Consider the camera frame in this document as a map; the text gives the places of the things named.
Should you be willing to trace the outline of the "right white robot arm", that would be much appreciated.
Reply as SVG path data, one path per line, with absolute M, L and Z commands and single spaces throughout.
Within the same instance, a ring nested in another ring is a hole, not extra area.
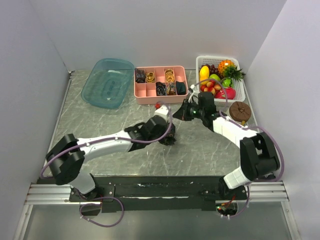
M 201 92 L 197 102 L 185 99 L 173 117 L 181 121 L 200 119 L 210 131 L 219 134 L 240 151 L 240 166 L 219 180 L 218 193 L 223 199 L 236 194 L 236 188 L 271 174 L 281 166 L 275 144 L 265 132 L 257 132 L 232 122 L 217 110 L 212 93 Z

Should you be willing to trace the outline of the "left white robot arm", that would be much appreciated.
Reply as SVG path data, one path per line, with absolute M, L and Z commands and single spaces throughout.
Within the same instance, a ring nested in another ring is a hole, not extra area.
M 81 170 L 85 162 L 113 153 L 140 150 L 153 140 L 170 146 L 176 141 L 175 135 L 176 126 L 173 123 L 154 116 L 147 122 L 137 123 L 111 135 L 76 138 L 72 133 L 67 134 L 47 153 L 46 160 L 51 161 L 48 167 L 57 186 L 70 184 L 82 198 L 93 201 L 99 195 L 99 188 L 94 176 Z

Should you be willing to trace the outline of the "dark patterned necktie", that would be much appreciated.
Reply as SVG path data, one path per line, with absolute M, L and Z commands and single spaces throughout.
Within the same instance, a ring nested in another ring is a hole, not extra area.
M 174 145 L 176 142 L 176 138 L 175 138 L 175 135 L 173 133 L 170 133 L 170 134 L 167 134 L 165 136 L 165 138 L 163 139 L 163 144 L 165 146 L 172 146 Z

